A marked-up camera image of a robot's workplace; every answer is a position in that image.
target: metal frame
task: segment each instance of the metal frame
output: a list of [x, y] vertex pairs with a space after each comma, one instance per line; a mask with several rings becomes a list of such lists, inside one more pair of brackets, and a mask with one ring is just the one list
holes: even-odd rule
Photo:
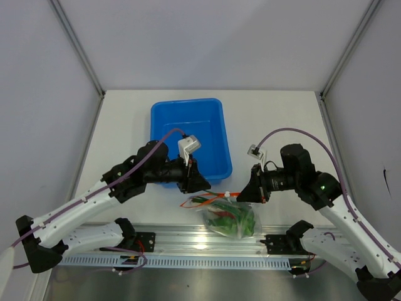
[[362, 39], [363, 34], [366, 32], [369, 24], [372, 22], [373, 17], [378, 12], [380, 6], [383, 4], [384, 0], [372, 0], [368, 9], [365, 11], [365, 14], [362, 16], [361, 21], [359, 22], [356, 30], [354, 31], [351, 39], [349, 40], [344, 52], [340, 56], [336, 67], [334, 68], [333, 72], [331, 73], [322, 93], [321, 98], [326, 100], [327, 93], [330, 91], [334, 83], [336, 82], [337, 78], [340, 76], [341, 71], [344, 69], [348, 60], [352, 56], [353, 52], [357, 48], [360, 40]]
[[68, 20], [67, 15], [59, 2], [59, 0], [48, 0], [51, 8], [56, 14], [58, 21], [60, 22], [61, 27], [63, 28], [66, 37], [70, 41], [73, 49], [75, 50], [76, 54], [78, 55], [79, 60], [82, 63], [83, 68], [85, 69], [86, 73], [88, 74], [90, 80], [92, 81], [93, 86], [95, 87], [99, 96], [104, 96], [105, 91], [102, 89], [100, 85], [99, 79], [92, 68], [92, 65], [89, 62], [88, 56], [86, 55], [85, 51], [82, 48], [82, 45], [70, 23]]
[[[67, 18], [67, 15], [60, 4], [59, 0], [48, 0], [49, 5], [52, 7], [53, 11], [55, 12], [56, 17], [58, 18], [61, 27], [63, 28], [67, 38], [69, 39], [73, 49], [76, 51], [76, 54], [78, 55], [79, 60], [81, 61], [83, 68], [87, 72], [88, 76], [90, 77], [90, 80], [95, 87], [95, 90], [100, 96], [100, 103], [97, 108], [97, 112], [95, 114], [95, 118], [93, 119], [92, 122], [92, 127], [90, 130], [90, 133], [88, 135], [88, 139], [86, 141], [86, 146], [85, 150], [82, 153], [81, 159], [80, 159], [80, 165], [79, 168], [77, 169], [76, 175], [75, 175], [75, 180], [74, 183], [70, 189], [70, 193], [68, 194], [68, 199], [71, 199], [75, 195], [76, 188], [78, 186], [78, 182], [81, 176], [81, 172], [83, 169], [83, 165], [85, 162], [85, 158], [89, 149], [89, 145], [91, 142], [91, 138], [93, 136], [93, 132], [96, 126], [96, 122], [98, 120], [98, 116], [100, 114], [100, 110], [102, 107], [103, 103], [103, 98], [105, 95], [105, 91], [102, 89], [102, 86], [98, 80], [98, 77], [90, 64], [90, 61], [81, 45], [79, 42], [79, 39], [73, 30], [73, 27], [70, 23], [70, 21]], [[338, 147], [338, 141], [335, 136], [335, 131], [333, 130], [333, 126], [330, 120], [330, 116], [327, 111], [327, 107], [325, 104], [326, 96], [328, 92], [330, 91], [331, 87], [334, 85], [338, 77], [340, 76], [341, 71], [344, 69], [346, 64], [348, 63], [348, 60], [352, 56], [353, 52], [355, 51], [356, 47], [358, 46], [363, 34], [366, 32], [368, 25], [372, 22], [372, 19], [374, 15], [377, 13], [378, 9], [380, 8], [381, 4], [383, 3], [383, 0], [372, 0], [370, 3], [368, 9], [366, 10], [365, 14], [363, 15], [361, 21], [359, 22], [353, 36], [351, 37], [347, 47], [345, 48], [344, 52], [342, 53], [340, 59], [338, 60], [338, 63], [336, 64], [335, 69], [331, 73], [323, 91], [319, 94], [316, 95], [318, 99], [318, 105], [320, 108], [320, 112], [322, 114], [323, 122], [327, 131], [327, 135], [330, 141], [331, 149], [334, 152], [334, 155], [340, 165], [340, 169], [345, 177], [345, 181], [347, 184], [348, 192], [350, 193], [351, 197], [353, 196], [352, 189], [349, 185], [348, 181], [348, 176], [346, 173], [346, 169], [343, 163], [343, 159], [341, 157], [341, 152]], [[165, 252], [165, 254], [171, 255], [172, 253], [176, 253], [177, 249], [181, 250], [182, 253], [182, 247], [185, 246], [190, 246], [189, 250], [192, 250], [192, 254], [196, 254], [200, 250], [193, 249], [194, 244], [201, 243], [206, 239], [208, 241], [209, 246], [214, 247], [214, 251], [211, 253], [209, 252], [202, 252], [203, 256], [212, 256], [217, 255], [217, 256], [227, 256], [227, 252], [233, 256], [233, 254], [240, 254], [242, 256], [251, 256], [251, 253], [253, 256], [261, 256], [261, 253], [258, 253], [258, 251], [255, 252], [254, 246], [256, 242], [259, 240], [255, 241], [254, 239], [252, 242], [243, 242], [243, 241], [238, 241], [236, 243], [228, 243], [224, 242], [224, 238], [218, 238], [217, 240], [212, 237], [213, 234], [208, 233], [204, 227], [202, 228], [201, 226], [146, 226], [146, 225], [134, 225], [139, 231], [153, 231], [156, 233], [159, 233], [158, 235], [158, 245], [164, 246], [164, 249], [159, 250], [161, 253]], [[281, 234], [284, 233], [285, 230], [287, 230], [289, 227], [267, 227], [263, 228], [263, 233], [268, 233], [268, 234]], [[337, 240], [340, 240], [341, 243], [344, 245], [348, 245], [348, 242], [341, 237], [341, 234], [338, 233], [336, 229], [330, 229], [331, 232], [334, 232], [336, 235], [338, 235]], [[42, 301], [45, 290], [48, 284], [48, 280], [50, 278], [50, 271], [46, 273], [39, 274], [36, 277], [36, 280], [34, 282], [32, 291], [29, 296], [27, 296], [26, 300], [30, 301]]]
[[340, 148], [338, 146], [338, 140], [335, 135], [335, 130], [333, 128], [333, 123], [331, 122], [330, 115], [326, 106], [326, 97], [330, 89], [333, 87], [335, 82], [337, 81], [338, 77], [341, 75], [341, 72], [346, 67], [347, 63], [349, 62], [352, 54], [355, 52], [359, 42], [361, 41], [363, 35], [365, 34], [366, 30], [368, 29], [369, 25], [371, 24], [372, 20], [374, 19], [375, 15], [377, 14], [378, 10], [382, 6], [384, 0], [372, 0], [369, 7], [365, 11], [365, 14], [362, 16], [356, 30], [354, 31], [351, 39], [349, 40], [346, 48], [344, 49], [343, 53], [338, 60], [336, 67], [332, 71], [323, 91], [321, 93], [316, 93], [316, 98], [318, 99], [318, 105], [320, 109], [320, 113], [323, 119], [323, 123], [326, 128], [326, 133], [329, 138], [329, 143], [331, 149], [333, 151], [333, 155], [336, 158], [336, 161], [341, 169], [341, 173], [344, 176], [345, 184], [348, 193], [350, 194], [351, 198], [354, 202], [357, 203], [355, 199], [355, 195], [352, 191], [352, 185], [350, 184], [350, 177], [346, 172], [345, 164], [343, 157], [341, 155]]
[[328, 142], [330, 143], [331, 150], [333, 151], [333, 155], [336, 158], [338, 167], [340, 168], [340, 171], [344, 177], [345, 185], [346, 185], [346, 190], [348, 191], [350, 197], [355, 201], [355, 195], [352, 191], [352, 186], [350, 184], [350, 178], [348, 176], [348, 173], [345, 168], [344, 160], [340, 152], [340, 148], [338, 146], [337, 138], [333, 129], [333, 124], [331, 122], [326, 103], [323, 101], [321, 98], [321, 95], [319, 93], [316, 93], [316, 99], [318, 101], [319, 109], [320, 109], [320, 114], [321, 118], [323, 119], [323, 124], [326, 129], [327, 137], [328, 137]]

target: plastic bag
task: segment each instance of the plastic bag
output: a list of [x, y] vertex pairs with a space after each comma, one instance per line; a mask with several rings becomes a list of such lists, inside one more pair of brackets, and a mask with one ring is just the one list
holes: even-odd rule
[[221, 235], [241, 239], [260, 233], [259, 216], [248, 203], [217, 199], [202, 211], [205, 226]]

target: red wire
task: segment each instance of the red wire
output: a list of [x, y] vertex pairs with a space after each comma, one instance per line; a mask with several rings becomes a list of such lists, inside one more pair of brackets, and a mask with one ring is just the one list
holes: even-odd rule
[[139, 247], [141, 248], [142, 253], [145, 253], [145, 247], [143, 246], [142, 242], [140, 240], [137, 240], [136, 242], [139, 245]]

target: white table surface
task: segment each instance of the white table surface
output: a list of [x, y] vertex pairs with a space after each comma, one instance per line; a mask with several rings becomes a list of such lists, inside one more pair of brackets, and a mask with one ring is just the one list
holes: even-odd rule
[[[114, 165], [136, 154], [150, 140], [150, 108], [164, 100], [192, 98], [219, 99], [223, 104], [232, 175], [212, 190], [241, 191], [248, 183], [256, 160], [246, 154], [270, 131], [296, 127], [310, 132], [329, 145], [314, 92], [252, 90], [110, 90], [107, 91], [85, 160], [76, 195], [83, 193]], [[281, 132], [264, 144], [269, 159], [282, 166], [279, 150], [286, 144], [301, 143], [317, 170], [335, 175], [324, 150], [299, 133]], [[121, 206], [104, 211], [93, 222], [111, 222], [126, 217], [133, 223], [201, 224], [196, 210], [179, 207], [187, 196], [175, 188], [148, 184], [146, 192]], [[302, 202], [293, 191], [272, 193], [270, 202], [257, 204], [264, 226], [287, 226], [304, 219], [315, 226], [331, 223]]]

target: white cable carrier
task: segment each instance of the white cable carrier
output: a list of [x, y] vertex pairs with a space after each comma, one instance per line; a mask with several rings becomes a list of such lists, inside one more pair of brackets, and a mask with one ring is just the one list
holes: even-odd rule
[[[291, 270], [288, 258], [271, 257], [204, 257], [149, 255], [146, 268], [206, 268], [220, 270]], [[59, 265], [81, 267], [137, 267], [143, 263], [125, 263], [126, 255], [80, 254], [63, 259]]]

